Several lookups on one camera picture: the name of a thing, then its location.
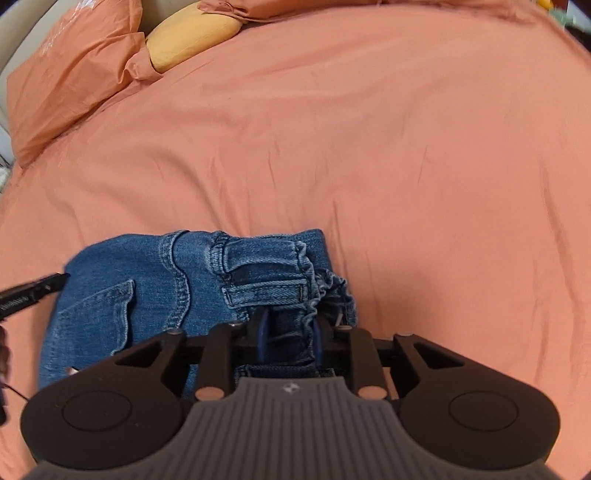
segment denim fabric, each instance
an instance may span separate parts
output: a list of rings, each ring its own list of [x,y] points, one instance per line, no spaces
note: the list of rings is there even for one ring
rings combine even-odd
[[[88,367],[169,328],[206,335],[218,323],[247,322],[259,306],[269,307],[265,365],[244,365],[237,375],[318,376],[318,304],[356,324],[353,298],[331,271],[320,230],[254,238],[123,235],[86,248],[66,272],[71,277],[41,350],[40,387],[67,376],[69,367]]]

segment denim pocket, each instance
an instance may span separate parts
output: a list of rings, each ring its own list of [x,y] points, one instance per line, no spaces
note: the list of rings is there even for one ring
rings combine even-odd
[[[89,367],[126,347],[134,287],[126,280],[53,316],[41,349],[41,388],[66,377],[70,367]]]

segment gray ribbed cover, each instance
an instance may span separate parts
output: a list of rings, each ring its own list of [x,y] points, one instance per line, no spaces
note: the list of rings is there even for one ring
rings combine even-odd
[[[342,377],[243,379],[197,403],[154,455],[110,471],[41,463],[26,480],[558,480],[542,461],[512,471],[452,465],[418,446],[384,401],[354,396]]]

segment mattress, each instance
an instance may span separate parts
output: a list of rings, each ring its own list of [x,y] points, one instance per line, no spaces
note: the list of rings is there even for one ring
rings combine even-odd
[[[0,288],[85,246],[177,229],[322,229],[362,327],[414,332],[544,391],[548,464],[591,467],[591,59],[527,21],[421,5],[335,8],[243,30],[123,91],[0,203]],[[11,317],[31,395],[51,300]],[[33,463],[6,393],[0,476]]]

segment yellow object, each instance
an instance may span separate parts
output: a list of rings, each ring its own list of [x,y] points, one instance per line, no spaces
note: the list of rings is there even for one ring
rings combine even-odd
[[[545,8],[548,12],[554,8],[552,0],[537,0],[540,7]]]
[[[146,38],[152,65],[164,73],[197,53],[232,38],[242,28],[240,20],[208,14],[188,5],[164,20]]]

